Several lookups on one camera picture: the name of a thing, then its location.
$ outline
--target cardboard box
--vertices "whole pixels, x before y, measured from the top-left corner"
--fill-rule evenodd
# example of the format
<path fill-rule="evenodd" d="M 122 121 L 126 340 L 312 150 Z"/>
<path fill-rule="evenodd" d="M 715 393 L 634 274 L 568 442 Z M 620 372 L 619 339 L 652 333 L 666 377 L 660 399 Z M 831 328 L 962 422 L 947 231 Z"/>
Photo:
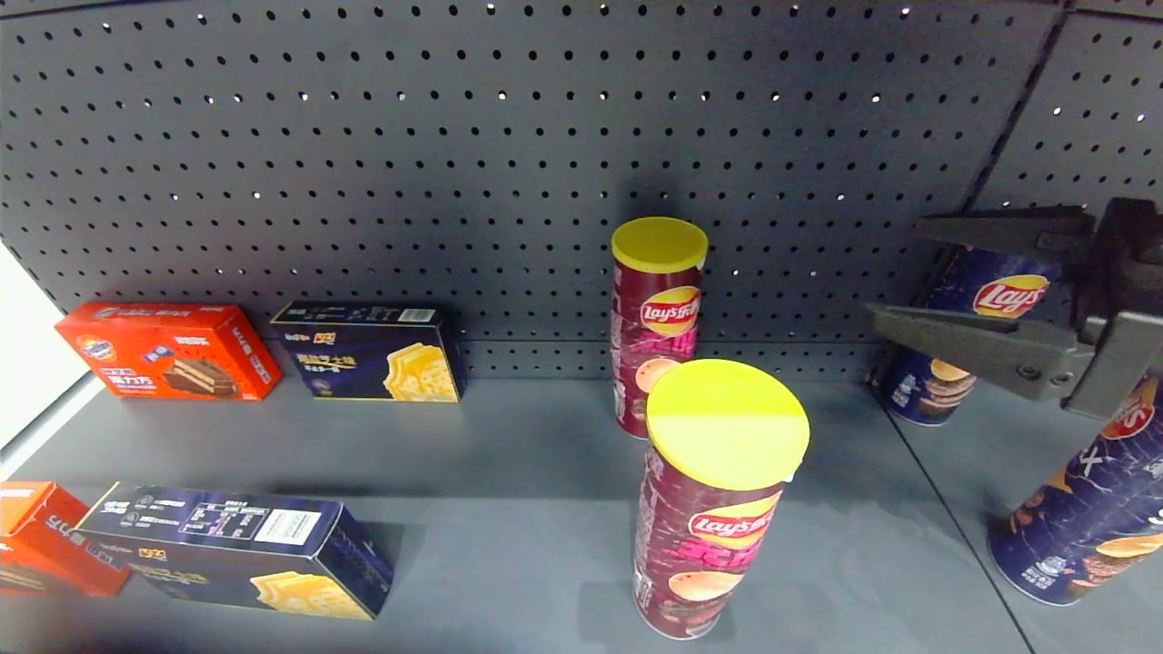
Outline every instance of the cardboard box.
<path fill-rule="evenodd" d="M 371 620 L 392 585 L 340 502 L 119 482 L 76 531 L 179 599 Z"/>
<path fill-rule="evenodd" d="M 461 351 L 437 308 L 293 301 L 271 325 L 315 397 L 459 401 L 464 393 Z"/>
<path fill-rule="evenodd" d="M 57 332 L 123 397 L 259 400 L 283 377 L 234 305 L 86 303 Z"/>
<path fill-rule="evenodd" d="M 71 531 L 86 511 L 52 482 L 0 482 L 0 592 L 116 595 L 129 570 Z"/>

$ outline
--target dark blue snack box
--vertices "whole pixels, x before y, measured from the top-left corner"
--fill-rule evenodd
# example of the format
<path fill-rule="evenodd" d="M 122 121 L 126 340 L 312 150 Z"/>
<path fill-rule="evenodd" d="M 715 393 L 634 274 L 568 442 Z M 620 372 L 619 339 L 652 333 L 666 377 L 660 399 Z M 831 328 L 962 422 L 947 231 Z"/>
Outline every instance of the dark blue snack box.
<path fill-rule="evenodd" d="M 1055 264 L 963 247 L 922 306 L 1016 319 L 1034 308 L 1057 275 Z M 901 348 L 880 391 L 885 405 L 900 418 L 937 426 L 949 420 L 976 382 L 965 370 Z"/>
<path fill-rule="evenodd" d="M 74 531 L 178 599 L 372 620 L 392 585 L 340 502 L 117 482 Z"/>
<path fill-rule="evenodd" d="M 1144 378 L 1103 432 L 990 531 L 998 569 L 1054 605 L 1163 547 L 1163 393 Z"/>
<path fill-rule="evenodd" d="M 455 332 L 438 308 L 293 301 L 271 325 L 317 398 L 455 403 L 464 394 Z"/>

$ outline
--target barcode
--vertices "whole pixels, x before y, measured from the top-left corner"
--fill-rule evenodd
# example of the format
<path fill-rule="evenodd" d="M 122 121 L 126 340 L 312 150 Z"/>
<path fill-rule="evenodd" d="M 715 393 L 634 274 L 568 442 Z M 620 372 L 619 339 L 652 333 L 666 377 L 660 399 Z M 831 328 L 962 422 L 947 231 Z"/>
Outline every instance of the barcode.
<path fill-rule="evenodd" d="M 274 509 L 255 534 L 255 542 L 302 545 L 311 538 L 311 531 L 315 528 L 319 516 L 313 511 Z"/>
<path fill-rule="evenodd" d="M 400 313 L 400 322 L 428 322 L 435 314 L 431 308 L 406 308 Z"/>

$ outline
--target cylindrical can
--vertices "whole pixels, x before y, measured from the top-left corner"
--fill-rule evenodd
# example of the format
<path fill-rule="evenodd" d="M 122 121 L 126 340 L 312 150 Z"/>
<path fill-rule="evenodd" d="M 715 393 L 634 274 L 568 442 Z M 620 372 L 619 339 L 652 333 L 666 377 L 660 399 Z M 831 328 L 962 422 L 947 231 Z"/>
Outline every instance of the cylindrical can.
<path fill-rule="evenodd" d="M 707 235 L 690 222 L 648 216 L 614 230 L 609 353 L 614 413 L 645 439 L 647 396 L 663 372 L 694 356 Z"/>
<path fill-rule="evenodd" d="M 1094 441 L 990 532 L 998 569 L 1064 606 L 1163 547 L 1160 379 L 1144 378 Z"/>
<path fill-rule="evenodd" d="M 963 247 L 922 306 L 1016 319 L 1034 308 L 1057 275 L 1053 263 Z M 976 383 L 955 365 L 901 348 L 880 392 L 893 413 L 933 427 L 949 420 Z"/>
<path fill-rule="evenodd" d="M 655 384 L 647 424 L 634 599 L 658 633 L 698 638 L 759 552 L 804 460 L 807 414 L 766 372 L 699 360 Z"/>

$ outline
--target red lay's can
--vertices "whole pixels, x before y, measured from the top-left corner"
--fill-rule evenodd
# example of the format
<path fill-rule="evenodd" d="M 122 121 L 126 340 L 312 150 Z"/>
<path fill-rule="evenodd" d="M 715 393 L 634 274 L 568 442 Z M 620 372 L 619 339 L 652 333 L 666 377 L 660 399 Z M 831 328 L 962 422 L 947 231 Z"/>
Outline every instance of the red lay's can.
<path fill-rule="evenodd" d="M 611 247 L 614 413 L 627 433 L 645 439 L 647 396 L 664 372 L 694 356 L 707 235 L 690 222 L 648 216 L 615 229 Z"/>
<path fill-rule="evenodd" d="M 922 306 L 1016 319 L 1037 305 L 1057 275 L 1056 264 L 961 248 Z M 932 427 L 944 425 L 976 383 L 961 368 L 901 349 L 880 391 L 893 413 Z"/>
<path fill-rule="evenodd" d="M 804 460 L 807 414 L 766 372 L 700 360 L 658 381 L 647 424 L 634 599 L 658 633 L 698 638 L 759 554 Z"/>

